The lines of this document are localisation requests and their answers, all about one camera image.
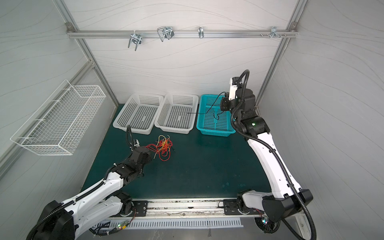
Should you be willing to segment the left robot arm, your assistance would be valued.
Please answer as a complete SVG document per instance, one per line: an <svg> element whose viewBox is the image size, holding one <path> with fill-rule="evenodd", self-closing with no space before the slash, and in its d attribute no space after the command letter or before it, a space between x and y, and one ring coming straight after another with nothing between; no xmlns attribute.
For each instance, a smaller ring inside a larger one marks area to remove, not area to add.
<svg viewBox="0 0 384 240"><path fill-rule="evenodd" d="M47 204L39 220L27 235L28 240L76 240L101 221L127 216L133 210L132 198L122 188L135 180L151 162L151 151L133 138L131 126L126 128L131 154L114 164L104 177L72 198Z"/></svg>

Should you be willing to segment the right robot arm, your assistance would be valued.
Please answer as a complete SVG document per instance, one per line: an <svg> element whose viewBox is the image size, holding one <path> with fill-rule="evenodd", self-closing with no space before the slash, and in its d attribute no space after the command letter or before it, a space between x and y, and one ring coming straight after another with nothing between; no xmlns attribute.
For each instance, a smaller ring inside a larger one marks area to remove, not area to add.
<svg viewBox="0 0 384 240"><path fill-rule="evenodd" d="M310 239L317 239L314 220L308 209L313 200L309 189L303 189L295 180L275 143L265 120L256 113L256 96L248 89L249 70L230 79L230 90L221 100L220 109L230 113L230 124L240 134L256 154L270 184L270 193L246 190L238 194L237 200L224 203L224 208L237 208L240 215L259 214L255 222L265 234L275 233L281 223L299 240L303 239L288 223L287 218L304 213L307 218Z"/></svg>

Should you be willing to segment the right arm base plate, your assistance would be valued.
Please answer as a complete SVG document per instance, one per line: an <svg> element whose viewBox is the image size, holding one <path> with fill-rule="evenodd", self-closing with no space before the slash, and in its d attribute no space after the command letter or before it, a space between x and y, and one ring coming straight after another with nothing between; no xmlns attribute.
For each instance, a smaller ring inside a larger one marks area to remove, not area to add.
<svg viewBox="0 0 384 240"><path fill-rule="evenodd" d="M224 215L226 216L237 216L237 215L248 215L250 212L242 211L238 201L235 199L224 199L222 200L223 205L219 207L224 209Z"/></svg>

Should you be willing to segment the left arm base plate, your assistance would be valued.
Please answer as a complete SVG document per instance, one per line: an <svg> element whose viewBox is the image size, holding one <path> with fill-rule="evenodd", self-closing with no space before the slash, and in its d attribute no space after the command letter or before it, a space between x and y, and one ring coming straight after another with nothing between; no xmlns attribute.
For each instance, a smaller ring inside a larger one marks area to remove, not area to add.
<svg viewBox="0 0 384 240"><path fill-rule="evenodd" d="M129 201L124 203L118 217L145 217L147 215L148 201Z"/></svg>

